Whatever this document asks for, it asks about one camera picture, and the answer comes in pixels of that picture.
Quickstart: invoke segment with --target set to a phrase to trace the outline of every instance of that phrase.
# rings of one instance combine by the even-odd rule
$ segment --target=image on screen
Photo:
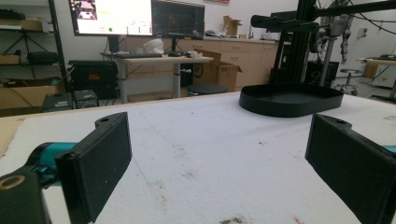
[[[150,0],[69,0],[75,35],[152,35]]]
[[[203,39],[205,6],[151,0],[151,10],[154,36]]]

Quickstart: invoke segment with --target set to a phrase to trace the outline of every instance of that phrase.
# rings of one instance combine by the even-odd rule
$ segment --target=stool
[[[349,82],[350,79],[352,78],[352,73],[361,73],[361,70],[345,68],[345,69],[341,69],[340,72],[348,73],[346,84],[337,84],[334,88],[339,87],[341,92],[344,92],[346,90],[352,90],[350,92],[352,95],[358,95],[358,87],[354,85],[350,85]]]
[[[189,96],[211,95],[228,92],[228,88],[214,83],[193,84],[187,87]]]

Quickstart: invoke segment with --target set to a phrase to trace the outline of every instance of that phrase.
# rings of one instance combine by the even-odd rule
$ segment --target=desk
[[[396,60],[378,60],[378,59],[357,59],[357,60],[360,62],[363,62],[363,63],[384,64],[384,65],[396,66]],[[393,103],[396,103],[395,93],[396,93],[396,79],[393,83],[392,91],[390,92],[389,97],[379,96],[379,95],[373,95],[373,97],[381,99],[381,100],[391,101]]]
[[[265,117],[238,99],[232,92],[27,116],[0,160],[0,175],[22,166],[41,143],[77,142],[95,120],[127,111],[133,160],[97,224],[358,224],[304,159],[312,117]],[[395,145],[395,105],[345,95],[341,107],[321,114]],[[0,123],[10,129],[20,118]],[[52,222],[69,223],[61,188],[43,193]]]
[[[174,98],[180,97],[180,64],[181,63],[208,63],[212,58],[184,58],[184,57],[166,57],[166,58],[138,58],[138,59],[118,59],[115,58],[119,68],[119,87],[120,98],[123,104],[128,103],[128,95],[141,93],[142,91],[164,91],[170,90],[170,86],[174,87]],[[127,77],[128,63],[134,65],[148,64],[169,64],[174,65],[173,79],[169,77],[147,77],[132,80]]]

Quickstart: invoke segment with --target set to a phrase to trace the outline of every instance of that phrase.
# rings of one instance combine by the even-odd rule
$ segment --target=monitor stand
[[[116,53],[116,52],[120,51],[119,39],[120,39],[119,35],[110,35],[107,37],[108,50],[111,53]]]

